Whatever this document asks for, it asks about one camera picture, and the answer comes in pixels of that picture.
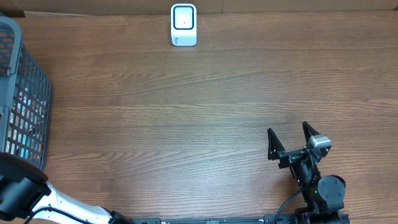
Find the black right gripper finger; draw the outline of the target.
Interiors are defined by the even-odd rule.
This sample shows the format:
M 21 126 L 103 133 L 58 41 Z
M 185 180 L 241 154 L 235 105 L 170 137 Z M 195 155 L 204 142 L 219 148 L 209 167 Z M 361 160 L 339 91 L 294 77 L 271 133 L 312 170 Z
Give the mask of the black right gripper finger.
M 280 155 L 285 152 L 285 148 L 283 147 L 282 143 L 279 141 L 276 133 L 273 131 L 272 128 L 267 130 L 268 136 L 268 156 L 269 160 L 277 160 L 280 159 Z
M 305 135 L 305 140 L 307 144 L 316 144 L 320 133 L 316 131 L 313 127 L 309 125 L 307 121 L 302 123 L 303 132 Z

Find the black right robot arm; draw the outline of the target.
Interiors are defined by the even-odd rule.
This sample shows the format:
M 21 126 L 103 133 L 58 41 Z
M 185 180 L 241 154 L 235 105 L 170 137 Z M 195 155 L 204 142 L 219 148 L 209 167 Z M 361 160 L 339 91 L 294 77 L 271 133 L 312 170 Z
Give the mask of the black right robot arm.
M 298 183 L 299 190 L 290 196 L 275 215 L 265 218 L 266 223 L 349 224 L 349 215 L 340 213 L 344 208 L 346 182 L 338 175 L 322 177 L 317 163 L 331 149 L 331 139 L 316 131 L 306 121 L 302 123 L 305 145 L 287 152 L 272 128 L 267 130 L 269 160 L 278 160 L 280 169 L 288 168 Z M 305 206 L 291 215 L 282 215 L 283 209 L 296 196 L 302 195 Z

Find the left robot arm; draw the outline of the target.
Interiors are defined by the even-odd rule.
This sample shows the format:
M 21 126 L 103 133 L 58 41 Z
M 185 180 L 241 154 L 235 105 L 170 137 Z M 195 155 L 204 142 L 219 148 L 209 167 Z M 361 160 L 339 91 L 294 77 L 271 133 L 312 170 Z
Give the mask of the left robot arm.
M 1 220 L 56 223 L 132 223 L 116 211 L 83 203 L 57 190 L 38 168 L 1 153 Z

